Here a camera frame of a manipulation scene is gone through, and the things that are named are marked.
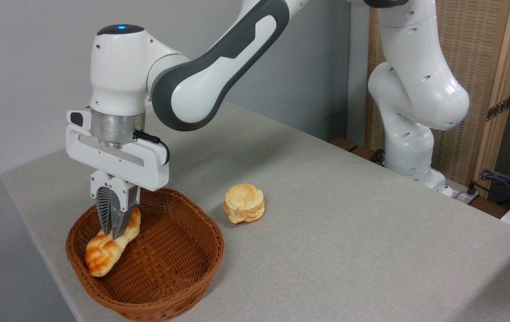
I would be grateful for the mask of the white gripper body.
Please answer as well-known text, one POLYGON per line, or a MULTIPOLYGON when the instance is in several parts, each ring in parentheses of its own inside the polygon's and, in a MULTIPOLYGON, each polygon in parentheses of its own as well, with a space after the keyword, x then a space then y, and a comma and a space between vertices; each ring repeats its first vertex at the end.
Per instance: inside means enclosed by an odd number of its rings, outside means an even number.
POLYGON ((91 134, 89 110, 69 110, 66 116, 66 151, 71 159, 149 191, 167 185, 169 149, 164 144, 143 139, 108 143, 91 134))

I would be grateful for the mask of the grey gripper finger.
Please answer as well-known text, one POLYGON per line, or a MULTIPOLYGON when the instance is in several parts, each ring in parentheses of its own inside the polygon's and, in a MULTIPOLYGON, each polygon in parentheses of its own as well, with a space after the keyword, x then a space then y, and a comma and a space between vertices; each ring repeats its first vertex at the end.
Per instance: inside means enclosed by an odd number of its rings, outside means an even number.
POLYGON ((96 202, 100 226, 104 234, 110 234, 112 224, 112 189, 110 188, 110 176, 103 171, 96 170, 90 176, 90 196, 96 202))
POLYGON ((124 234, 139 204, 140 187, 118 177, 110 180, 110 222, 113 239, 124 234))

